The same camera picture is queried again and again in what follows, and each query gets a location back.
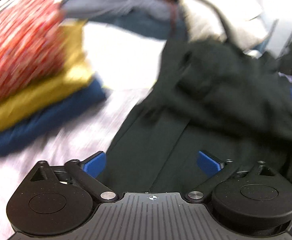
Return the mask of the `black large jacket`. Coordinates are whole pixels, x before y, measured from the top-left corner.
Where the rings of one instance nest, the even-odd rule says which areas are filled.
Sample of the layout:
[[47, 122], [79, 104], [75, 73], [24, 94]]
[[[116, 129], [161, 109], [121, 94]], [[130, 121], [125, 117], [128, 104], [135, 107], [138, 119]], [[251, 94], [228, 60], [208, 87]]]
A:
[[197, 163], [203, 150], [263, 160], [292, 183], [292, 83], [271, 55], [167, 41], [158, 80], [115, 135], [98, 180], [119, 194], [186, 194], [206, 180]]

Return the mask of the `navy blue folded cloth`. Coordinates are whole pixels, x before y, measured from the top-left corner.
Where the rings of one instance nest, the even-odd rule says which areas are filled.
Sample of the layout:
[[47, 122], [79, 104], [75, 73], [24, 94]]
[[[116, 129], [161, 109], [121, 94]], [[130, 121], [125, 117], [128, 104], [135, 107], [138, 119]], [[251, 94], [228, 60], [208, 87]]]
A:
[[59, 103], [47, 107], [0, 132], [0, 157], [22, 150], [39, 136], [80, 116], [106, 99], [98, 79]]

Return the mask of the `yellow folded cloth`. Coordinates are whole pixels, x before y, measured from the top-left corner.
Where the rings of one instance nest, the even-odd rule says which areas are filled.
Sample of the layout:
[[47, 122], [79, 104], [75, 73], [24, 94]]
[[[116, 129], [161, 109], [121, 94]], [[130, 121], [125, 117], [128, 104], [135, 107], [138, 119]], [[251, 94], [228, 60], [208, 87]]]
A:
[[95, 80], [82, 48], [85, 24], [85, 21], [70, 21], [63, 25], [67, 60], [60, 74], [34, 83], [0, 103], [0, 133], [68, 98]]

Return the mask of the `red patterned folded cloth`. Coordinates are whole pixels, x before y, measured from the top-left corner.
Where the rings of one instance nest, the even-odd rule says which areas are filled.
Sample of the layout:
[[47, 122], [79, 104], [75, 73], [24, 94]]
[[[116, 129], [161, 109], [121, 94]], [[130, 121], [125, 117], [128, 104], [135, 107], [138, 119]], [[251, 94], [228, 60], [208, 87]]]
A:
[[0, 13], [0, 101], [63, 69], [57, 0], [21, 0]]

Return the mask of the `grey purple garment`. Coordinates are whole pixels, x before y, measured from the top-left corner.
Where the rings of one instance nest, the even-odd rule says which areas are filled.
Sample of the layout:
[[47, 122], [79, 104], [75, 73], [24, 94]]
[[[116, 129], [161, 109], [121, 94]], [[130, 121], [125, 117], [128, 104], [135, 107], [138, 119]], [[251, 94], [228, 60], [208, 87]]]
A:
[[62, 9], [70, 18], [126, 16], [143, 12], [156, 20], [168, 21], [178, 15], [178, 6], [168, 0], [66, 0]]

